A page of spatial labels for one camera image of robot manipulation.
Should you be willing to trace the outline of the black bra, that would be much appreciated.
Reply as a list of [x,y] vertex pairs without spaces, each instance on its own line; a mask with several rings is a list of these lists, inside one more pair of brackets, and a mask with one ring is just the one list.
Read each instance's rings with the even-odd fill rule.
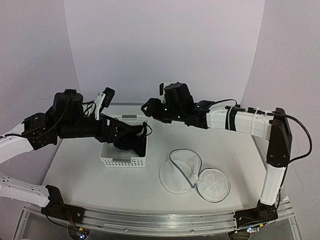
[[146,156],[146,147],[147,147],[147,136],[146,137],[138,137],[138,136],[126,136],[120,138],[119,140],[113,142],[113,145],[123,151],[133,150],[139,157]]

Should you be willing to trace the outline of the white perforated plastic basket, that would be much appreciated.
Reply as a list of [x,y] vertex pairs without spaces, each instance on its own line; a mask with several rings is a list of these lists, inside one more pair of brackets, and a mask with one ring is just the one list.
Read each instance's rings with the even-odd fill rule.
[[113,143],[102,145],[99,158],[106,167],[144,168],[148,146],[148,135],[152,133],[147,117],[136,114],[114,115],[117,120],[131,126],[142,127],[135,136],[123,136]]

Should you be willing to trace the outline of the white mesh laundry bag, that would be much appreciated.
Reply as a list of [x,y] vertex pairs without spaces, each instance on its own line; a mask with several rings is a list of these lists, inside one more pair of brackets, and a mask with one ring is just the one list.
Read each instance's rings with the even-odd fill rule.
[[207,202],[219,203],[230,193],[231,185],[220,170],[202,168],[200,155],[188,148],[172,150],[159,169],[159,180],[170,193],[184,194],[196,190]]

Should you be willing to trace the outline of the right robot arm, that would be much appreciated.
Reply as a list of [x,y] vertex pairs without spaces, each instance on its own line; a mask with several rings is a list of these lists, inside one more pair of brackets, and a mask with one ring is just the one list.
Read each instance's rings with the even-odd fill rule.
[[238,210],[236,226],[266,224],[278,218],[275,202],[280,195],[290,162],[292,134],[285,111],[274,112],[258,108],[220,106],[221,101],[194,99],[185,83],[160,84],[161,98],[150,98],[142,105],[145,116],[165,124],[173,121],[201,129],[223,129],[248,134],[269,142],[266,175],[256,207]]

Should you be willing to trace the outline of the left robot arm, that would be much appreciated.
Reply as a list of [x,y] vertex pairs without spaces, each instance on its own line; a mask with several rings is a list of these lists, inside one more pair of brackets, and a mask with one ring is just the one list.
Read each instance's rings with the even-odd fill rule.
[[[4,163],[18,155],[37,151],[47,145],[56,145],[58,139],[95,138],[100,143],[115,144],[121,150],[132,150],[138,156],[146,155],[148,124],[129,125],[117,118],[102,114],[115,94],[106,88],[96,100],[93,109],[84,109],[84,97],[75,89],[55,94],[52,106],[46,112],[35,113],[0,137],[0,161]],[[0,175],[0,195],[34,204],[47,217],[67,219],[81,217],[84,209],[64,203],[60,190],[52,185],[32,185],[8,175]]]

